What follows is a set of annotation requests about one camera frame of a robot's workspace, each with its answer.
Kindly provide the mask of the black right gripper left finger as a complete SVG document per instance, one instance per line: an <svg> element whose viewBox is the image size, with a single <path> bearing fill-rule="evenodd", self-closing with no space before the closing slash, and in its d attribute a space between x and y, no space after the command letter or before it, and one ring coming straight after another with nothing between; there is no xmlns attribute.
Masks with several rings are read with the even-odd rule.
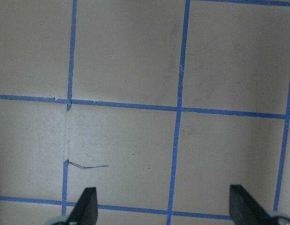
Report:
<svg viewBox="0 0 290 225"><path fill-rule="evenodd" d="M67 225L95 225L98 218L97 189L87 187L66 220Z"/></svg>

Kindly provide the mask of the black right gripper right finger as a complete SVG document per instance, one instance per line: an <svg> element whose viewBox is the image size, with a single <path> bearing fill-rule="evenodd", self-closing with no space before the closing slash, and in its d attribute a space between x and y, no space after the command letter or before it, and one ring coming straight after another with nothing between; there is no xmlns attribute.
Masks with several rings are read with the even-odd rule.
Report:
<svg viewBox="0 0 290 225"><path fill-rule="evenodd" d="M271 225L272 218L242 185L230 185L229 214L235 225Z"/></svg>

